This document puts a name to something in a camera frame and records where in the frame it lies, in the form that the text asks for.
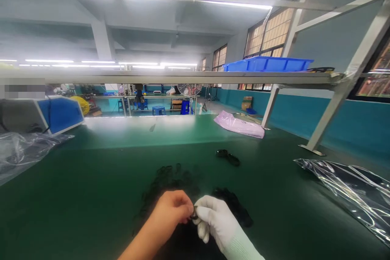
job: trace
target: table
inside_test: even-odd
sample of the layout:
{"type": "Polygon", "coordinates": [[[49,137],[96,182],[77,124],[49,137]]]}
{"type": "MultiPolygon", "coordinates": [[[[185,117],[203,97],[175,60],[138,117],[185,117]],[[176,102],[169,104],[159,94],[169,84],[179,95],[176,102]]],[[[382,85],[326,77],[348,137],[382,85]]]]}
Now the table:
{"type": "MultiPolygon", "coordinates": [[[[86,118],[68,132],[75,138],[0,187],[0,259],[116,259],[131,239],[142,192],[158,168],[176,163],[201,170],[204,192],[236,193],[254,220],[245,232],[266,260],[388,259],[389,249],[292,161],[318,158],[297,147],[304,139],[273,128],[259,140],[214,118],[86,118]],[[221,161],[217,149],[241,166],[221,161]]],[[[378,167],[327,153],[388,179],[378,167]]]]}
{"type": "MultiPolygon", "coordinates": [[[[172,107],[172,99],[184,99],[184,100],[189,100],[190,98],[189,97],[186,97],[184,95],[170,95],[170,94],[166,94],[166,93],[162,93],[162,94],[158,94],[158,93],[150,93],[150,94],[147,94],[147,95],[144,95],[143,96],[145,99],[171,99],[171,107],[172,107]]],[[[195,98],[195,109],[194,109],[194,115],[196,115],[196,104],[197,104],[197,100],[198,100],[198,97],[200,97],[199,95],[195,95],[194,98],[195,98]]],[[[128,95],[126,96],[127,98],[127,104],[129,105],[129,115],[131,116],[131,109],[130,109],[130,100],[129,99],[134,99],[135,98],[135,95],[128,95]]],[[[178,111],[178,110],[174,110],[174,109],[166,109],[167,111],[178,111]]]]}
{"type": "Polygon", "coordinates": [[[123,95],[107,95],[107,96],[94,96],[92,98],[93,100],[101,100],[101,99],[121,99],[122,105],[123,105],[123,114],[126,117],[126,105],[125,105],[125,96],[123,95]]]}

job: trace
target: plastic bag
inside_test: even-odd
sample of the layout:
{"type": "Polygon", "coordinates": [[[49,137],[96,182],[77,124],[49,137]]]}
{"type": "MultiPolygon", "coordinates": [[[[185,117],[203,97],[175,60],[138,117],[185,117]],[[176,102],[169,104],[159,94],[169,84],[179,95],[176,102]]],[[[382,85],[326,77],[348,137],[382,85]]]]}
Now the plastic bag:
{"type": "Polygon", "coordinates": [[[214,121],[222,128],[229,131],[260,139],[264,137],[264,129],[259,124],[249,123],[237,119],[233,116],[233,114],[229,114],[225,111],[220,112],[214,121]]]}
{"type": "Polygon", "coordinates": [[[43,159],[57,144],[74,135],[42,133],[0,135],[0,186],[43,159]]]}
{"type": "Polygon", "coordinates": [[[167,91],[167,94],[175,94],[175,93],[176,93],[176,90],[174,87],[171,87],[171,89],[167,91]]]}
{"type": "Polygon", "coordinates": [[[390,182],[357,166],[294,160],[311,171],[359,222],[390,248],[390,182]]]}

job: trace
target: fluorescent light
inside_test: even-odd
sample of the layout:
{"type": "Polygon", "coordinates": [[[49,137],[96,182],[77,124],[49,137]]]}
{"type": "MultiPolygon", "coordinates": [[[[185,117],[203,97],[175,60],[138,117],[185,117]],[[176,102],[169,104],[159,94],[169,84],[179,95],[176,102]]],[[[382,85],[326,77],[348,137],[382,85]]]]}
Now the fluorescent light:
{"type": "Polygon", "coordinates": [[[91,65],[90,67],[99,67],[99,68],[119,68],[119,65],[91,65]]]}
{"type": "Polygon", "coordinates": [[[230,5],[238,7],[247,7],[247,8],[256,8],[256,9],[272,9],[272,6],[268,5],[256,5],[256,4],[244,4],[244,3],[232,3],[232,2],[219,2],[219,1],[206,1],[206,0],[195,0],[196,2],[205,2],[211,4],[221,4],[221,5],[230,5]]]}
{"type": "Polygon", "coordinates": [[[115,63],[115,61],[81,61],[81,63],[115,63]]]}
{"type": "Polygon", "coordinates": [[[145,68],[145,69],[164,69],[165,66],[144,66],[144,65],[134,65],[133,68],[145,68]]]}
{"type": "Polygon", "coordinates": [[[72,60],[35,60],[26,59],[27,62],[73,63],[72,60]]]}
{"type": "Polygon", "coordinates": [[[161,63],[162,66],[197,66],[195,63],[161,63]]]}
{"type": "Polygon", "coordinates": [[[54,64],[52,65],[53,67],[64,67],[64,68],[68,68],[68,67],[89,67],[89,65],[70,65],[70,64],[54,64]]]}
{"type": "Polygon", "coordinates": [[[119,64],[158,65],[158,63],[155,62],[119,62],[119,64]]]}

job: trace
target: white glove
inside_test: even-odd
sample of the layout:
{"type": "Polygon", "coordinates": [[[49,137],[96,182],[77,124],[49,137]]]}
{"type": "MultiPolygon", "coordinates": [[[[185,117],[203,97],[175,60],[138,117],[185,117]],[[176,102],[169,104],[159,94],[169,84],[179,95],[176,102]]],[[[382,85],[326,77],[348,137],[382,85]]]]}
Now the white glove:
{"type": "Polygon", "coordinates": [[[206,244],[210,233],[227,260],[264,260],[242,230],[225,201],[203,196],[194,204],[198,236],[206,244]]]}

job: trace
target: ceiling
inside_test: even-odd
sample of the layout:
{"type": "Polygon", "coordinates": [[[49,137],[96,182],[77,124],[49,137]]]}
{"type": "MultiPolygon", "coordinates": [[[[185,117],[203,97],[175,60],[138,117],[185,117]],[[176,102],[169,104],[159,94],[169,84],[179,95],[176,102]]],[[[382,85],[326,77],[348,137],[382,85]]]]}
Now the ceiling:
{"type": "Polygon", "coordinates": [[[0,59],[197,63],[266,13],[176,0],[0,0],[0,59]]]}

